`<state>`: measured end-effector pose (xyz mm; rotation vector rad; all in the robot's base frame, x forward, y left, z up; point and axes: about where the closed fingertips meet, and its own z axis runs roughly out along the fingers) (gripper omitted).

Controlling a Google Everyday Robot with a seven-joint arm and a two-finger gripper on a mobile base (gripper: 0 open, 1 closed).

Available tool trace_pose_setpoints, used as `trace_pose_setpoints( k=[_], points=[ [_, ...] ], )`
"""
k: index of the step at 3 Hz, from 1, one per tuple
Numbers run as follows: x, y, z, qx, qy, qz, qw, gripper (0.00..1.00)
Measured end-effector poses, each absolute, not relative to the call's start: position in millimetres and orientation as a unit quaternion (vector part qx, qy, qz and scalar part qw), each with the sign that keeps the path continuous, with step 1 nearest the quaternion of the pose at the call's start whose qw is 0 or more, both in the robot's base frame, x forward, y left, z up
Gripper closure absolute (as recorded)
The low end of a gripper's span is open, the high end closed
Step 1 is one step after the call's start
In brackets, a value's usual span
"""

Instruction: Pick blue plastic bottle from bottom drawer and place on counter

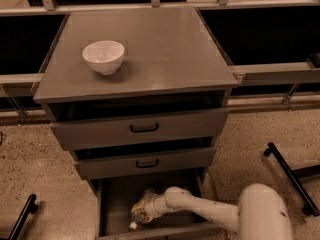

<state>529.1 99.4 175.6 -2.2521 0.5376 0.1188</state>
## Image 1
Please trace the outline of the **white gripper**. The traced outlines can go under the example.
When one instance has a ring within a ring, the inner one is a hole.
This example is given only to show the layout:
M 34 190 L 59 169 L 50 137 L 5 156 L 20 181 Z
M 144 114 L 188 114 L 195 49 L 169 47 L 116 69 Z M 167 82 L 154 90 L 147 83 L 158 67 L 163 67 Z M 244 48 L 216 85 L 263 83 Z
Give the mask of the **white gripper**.
M 167 212 L 167 204 L 163 194 L 151 193 L 133 205 L 133 214 L 147 214 L 152 219 L 162 217 Z

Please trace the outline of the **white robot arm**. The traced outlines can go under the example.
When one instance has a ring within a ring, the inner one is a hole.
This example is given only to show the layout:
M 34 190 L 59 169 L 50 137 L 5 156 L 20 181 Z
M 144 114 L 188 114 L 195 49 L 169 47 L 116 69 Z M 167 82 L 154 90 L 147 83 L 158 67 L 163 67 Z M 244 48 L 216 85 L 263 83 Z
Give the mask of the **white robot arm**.
M 294 240 L 291 220 L 282 197 L 264 184 L 251 184 L 243 189 L 237 205 L 195 197 L 180 187 L 169 187 L 157 194 L 146 190 L 131 208 L 135 230 L 165 214 L 189 211 L 237 233 L 241 240 Z

